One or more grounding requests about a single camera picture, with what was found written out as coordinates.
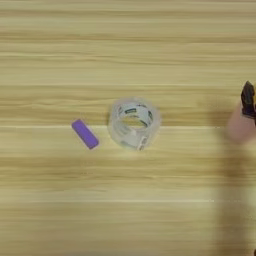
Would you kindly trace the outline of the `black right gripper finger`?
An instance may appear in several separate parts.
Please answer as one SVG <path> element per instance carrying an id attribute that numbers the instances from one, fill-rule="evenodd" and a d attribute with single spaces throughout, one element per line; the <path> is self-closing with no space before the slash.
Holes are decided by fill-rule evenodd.
<path id="1" fill-rule="evenodd" d="M 248 118 L 256 119 L 256 91 L 255 87 L 247 81 L 241 92 L 242 114 Z"/>

